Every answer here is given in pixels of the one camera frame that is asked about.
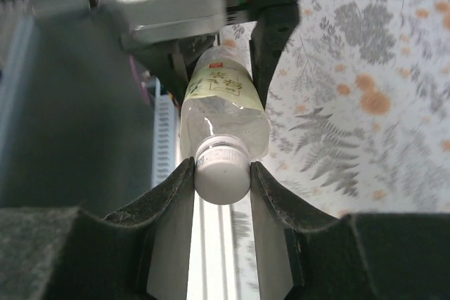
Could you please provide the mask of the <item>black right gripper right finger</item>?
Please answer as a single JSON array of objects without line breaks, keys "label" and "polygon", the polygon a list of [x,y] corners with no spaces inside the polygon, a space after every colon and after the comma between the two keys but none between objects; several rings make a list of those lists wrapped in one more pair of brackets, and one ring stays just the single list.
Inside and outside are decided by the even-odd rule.
[{"label": "black right gripper right finger", "polygon": [[251,166],[261,300],[450,300],[450,214],[337,219]]}]

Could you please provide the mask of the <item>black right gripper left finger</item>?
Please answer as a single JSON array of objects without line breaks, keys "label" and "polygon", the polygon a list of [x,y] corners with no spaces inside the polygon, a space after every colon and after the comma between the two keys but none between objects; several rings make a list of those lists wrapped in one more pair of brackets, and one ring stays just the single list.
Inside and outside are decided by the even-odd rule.
[{"label": "black right gripper left finger", "polygon": [[79,207],[0,209],[0,300],[186,300],[193,159],[100,219]]}]

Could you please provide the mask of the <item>pale green tea label bottle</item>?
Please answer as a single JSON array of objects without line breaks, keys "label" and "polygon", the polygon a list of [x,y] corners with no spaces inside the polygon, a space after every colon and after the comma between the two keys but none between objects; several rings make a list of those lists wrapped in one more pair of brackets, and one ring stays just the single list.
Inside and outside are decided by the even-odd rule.
[{"label": "pale green tea label bottle", "polygon": [[242,140],[250,159],[268,152],[271,128],[241,51],[213,46],[198,59],[181,106],[181,154],[194,156],[210,136]]}]

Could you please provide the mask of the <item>white bottle cap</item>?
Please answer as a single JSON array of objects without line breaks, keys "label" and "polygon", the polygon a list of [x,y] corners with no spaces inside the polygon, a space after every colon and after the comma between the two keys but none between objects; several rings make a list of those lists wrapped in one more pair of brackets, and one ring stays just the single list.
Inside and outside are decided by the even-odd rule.
[{"label": "white bottle cap", "polygon": [[250,153],[235,136],[206,138],[196,150],[194,186],[204,201],[215,205],[239,202],[250,190]]}]

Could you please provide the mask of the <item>floral patterned tablecloth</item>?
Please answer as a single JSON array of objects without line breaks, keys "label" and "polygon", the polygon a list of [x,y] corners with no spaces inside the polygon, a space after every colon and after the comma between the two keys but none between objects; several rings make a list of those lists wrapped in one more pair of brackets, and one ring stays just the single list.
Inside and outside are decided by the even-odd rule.
[{"label": "floral patterned tablecloth", "polygon": [[450,0],[300,0],[264,166],[321,210],[450,213]]}]

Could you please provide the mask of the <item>grey metal sheet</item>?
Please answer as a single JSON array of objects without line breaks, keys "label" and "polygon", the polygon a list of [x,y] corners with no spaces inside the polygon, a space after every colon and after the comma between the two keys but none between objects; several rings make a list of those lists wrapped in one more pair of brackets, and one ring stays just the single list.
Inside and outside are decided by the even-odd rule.
[{"label": "grey metal sheet", "polygon": [[0,82],[0,208],[108,214],[150,189],[152,134],[104,23],[20,19]]}]

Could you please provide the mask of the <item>aluminium front frame rail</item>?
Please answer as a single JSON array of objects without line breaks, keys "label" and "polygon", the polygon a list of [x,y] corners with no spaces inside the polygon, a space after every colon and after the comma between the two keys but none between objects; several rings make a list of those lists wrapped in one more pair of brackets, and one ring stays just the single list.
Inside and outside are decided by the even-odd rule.
[{"label": "aluminium front frame rail", "polygon": [[224,206],[195,195],[186,300],[260,300],[249,195]]}]

